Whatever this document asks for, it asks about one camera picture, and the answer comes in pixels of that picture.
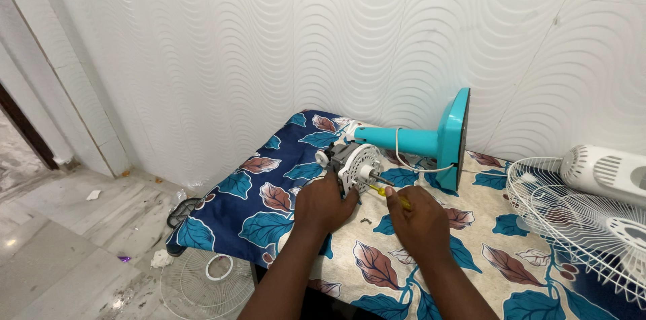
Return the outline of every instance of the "small metal part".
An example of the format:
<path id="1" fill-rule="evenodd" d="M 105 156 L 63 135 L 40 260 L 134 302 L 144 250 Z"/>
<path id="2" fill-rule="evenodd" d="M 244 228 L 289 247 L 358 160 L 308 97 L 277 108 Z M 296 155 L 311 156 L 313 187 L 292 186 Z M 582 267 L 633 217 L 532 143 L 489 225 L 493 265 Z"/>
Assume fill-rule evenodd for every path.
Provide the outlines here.
<path id="1" fill-rule="evenodd" d="M 370 177 L 374 178 L 375 180 L 381 181 L 386 185 L 395 186 L 394 182 L 392 182 L 390 180 L 386 180 L 385 178 L 383 178 L 383 177 L 381 177 L 381 176 L 379 176 L 379 175 L 377 175 L 375 173 L 370 173 Z"/>

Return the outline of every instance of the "marble floor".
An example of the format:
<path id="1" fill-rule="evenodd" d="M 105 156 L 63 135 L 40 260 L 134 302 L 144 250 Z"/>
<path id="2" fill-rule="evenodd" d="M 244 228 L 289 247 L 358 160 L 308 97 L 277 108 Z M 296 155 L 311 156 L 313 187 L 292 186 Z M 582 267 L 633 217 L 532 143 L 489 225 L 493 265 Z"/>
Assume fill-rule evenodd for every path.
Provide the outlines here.
<path id="1" fill-rule="evenodd" d="M 4 198 L 0 319 L 178 319 L 150 259 L 165 248 L 179 189 L 137 171 L 115 180 L 77 169 Z M 86 201 L 92 190 L 99 199 Z"/>
<path id="2" fill-rule="evenodd" d="M 49 175 L 25 139 L 0 110 L 0 193 Z"/>

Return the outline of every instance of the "person's right hand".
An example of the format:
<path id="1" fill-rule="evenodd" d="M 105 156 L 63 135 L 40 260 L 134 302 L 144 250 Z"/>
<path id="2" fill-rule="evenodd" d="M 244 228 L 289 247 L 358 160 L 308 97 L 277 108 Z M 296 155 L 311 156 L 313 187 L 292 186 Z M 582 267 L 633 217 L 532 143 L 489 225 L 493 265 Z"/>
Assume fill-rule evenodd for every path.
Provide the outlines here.
<path id="1" fill-rule="evenodd" d="M 399 196 L 410 202 L 411 211 L 405 211 Z M 448 216 L 433 196 L 419 186 L 408 186 L 400 191 L 386 188 L 386 202 L 395 234 L 417 263 L 440 264 L 452 261 L 449 247 Z"/>

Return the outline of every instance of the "white wire fan guard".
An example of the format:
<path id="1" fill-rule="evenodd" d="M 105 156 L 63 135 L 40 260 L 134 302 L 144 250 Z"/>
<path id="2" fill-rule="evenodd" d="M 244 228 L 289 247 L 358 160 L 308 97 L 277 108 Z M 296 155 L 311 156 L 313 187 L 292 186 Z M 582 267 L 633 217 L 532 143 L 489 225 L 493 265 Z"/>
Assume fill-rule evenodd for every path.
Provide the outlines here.
<path id="1" fill-rule="evenodd" d="M 646 310 L 646 210 L 567 187 L 560 165 L 552 157 L 514 162 L 507 179 L 510 203 L 554 250 Z"/>
<path id="2" fill-rule="evenodd" d="M 161 271 L 161 296 L 166 307 L 186 320 L 226 315 L 254 289 L 246 260 L 188 248 Z"/>

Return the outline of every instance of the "blue leaf tablecloth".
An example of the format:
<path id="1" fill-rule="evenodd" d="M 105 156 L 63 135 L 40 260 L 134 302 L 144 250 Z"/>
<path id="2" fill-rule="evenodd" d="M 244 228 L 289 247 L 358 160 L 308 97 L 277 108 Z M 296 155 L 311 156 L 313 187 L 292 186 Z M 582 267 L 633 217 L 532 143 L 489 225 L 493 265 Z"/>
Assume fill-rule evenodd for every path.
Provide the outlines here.
<path id="1" fill-rule="evenodd" d="M 270 267 L 289 238 L 299 186 L 322 175 L 315 153 L 345 144 L 355 123 L 316 110 L 296 113 L 267 143 L 198 203 L 166 241 L 225 253 Z M 601 285 L 585 267 L 568 263 L 538 235 L 516 225 L 505 194 L 510 162 L 465 154 L 459 192 L 440 188 L 435 173 L 399 166 L 383 151 L 384 178 L 397 187 L 420 185 L 442 204 L 450 219 L 450 246 L 457 263 L 505 319 L 644 319 L 614 286 Z M 431 159 L 402 155 L 409 165 L 429 168 Z M 339 230 L 327 236 L 309 286 L 385 319 L 440 319 L 419 269 L 393 231 L 383 197 L 369 191 Z"/>

